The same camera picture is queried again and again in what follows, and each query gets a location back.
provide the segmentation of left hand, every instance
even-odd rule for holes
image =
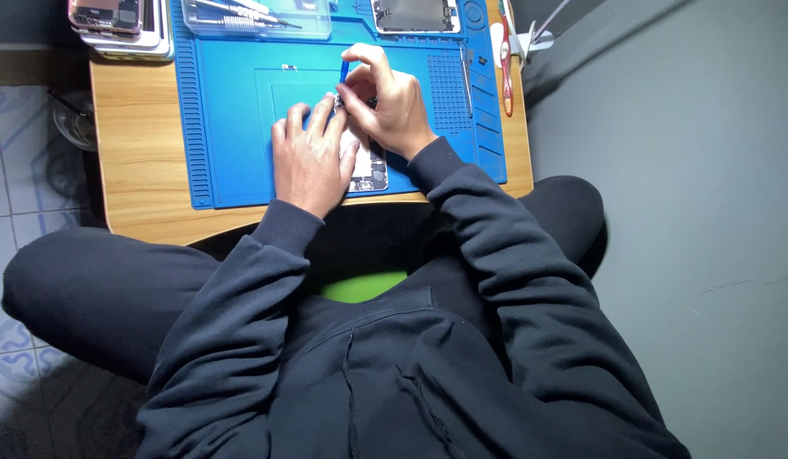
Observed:
[[[285,119],[272,125],[272,160],[278,199],[318,218],[340,204],[351,180],[360,142],[353,142],[340,158],[340,136],[346,128],[346,110],[329,120],[334,96],[326,94],[312,110],[307,130],[303,117],[309,106],[293,105]]]

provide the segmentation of cable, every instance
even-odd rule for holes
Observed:
[[[542,36],[542,34],[544,33],[544,30],[545,30],[545,29],[547,29],[547,26],[549,26],[549,25],[550,25],[550,23],[552,22],[552,20],[553,20],[553,19],[555,19],[555,18],[556,18],[556,16],[558,16],[558,13],[560,13],[560,12],[561,12],[561,10],[563,10],[563,9],[564,9],[564,7],[565,7],[565,6],[567,6],[567,4],[568,4],[568,3],[570,3],[570,2],[572,2],[572,0],[564,0],[563,2],[561,2],[561,5],[559,5],[559,6],[558,6],[558,7],[557,7],[557,8],[556,8],[556,9],[555,9],[553,12],[552,12],[552,15],[550,15],[550,17],[548,17],[548,18],[547,18],[547,20],[545,20],[545,21],[542,23],[541,27],[539,27],[539,30],[536,30],[536,31],[535,31],[535,33],[533,34],[533,36],[530,38],[530,44],[531,44],[531,45],[536,43],[536,41],[539,39],[539,37],[541,37],[541,36]]]

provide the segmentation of green seat cushion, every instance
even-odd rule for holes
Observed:
[[[380,293],[399,284],[406,277],[408,275],[405,271],[357,276],[327,285],[320,295],[344,303],[359,303],[377,297]]]

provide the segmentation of black pants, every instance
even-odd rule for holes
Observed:
[[[575,177],[540,181],[519,201],[576,263],[604,223],[601,195]],[[383,295],[430,286],[441,307],[477,326],[499,352],[495,313],[481,301],[454,236],[440,229],[443,222],[430,204],[394,204],[384,219],[376,207],[340,207],[327,217],[307,252],[307,280],[327,283],[408,267],[408,278]],[[54,347],[146,384],[168,330],[218,264],[187,246],[147,244],[102,229],[64,230],[13,258],[4,276],[3,308]],[[317,286],[308,288],[296,293],[298,307],[289,311],[286,346],[356,307],[306,294]]]

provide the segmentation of right hand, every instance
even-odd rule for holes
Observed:
[[[420,82],[413,75],[391,70],[382,47],[358,43],[341,55],[362,64],[338,84],[346,110],[366,134],[383,148],[409,161],[437,139],[428,124]],[[366,104],[377,96],[377,108]]]

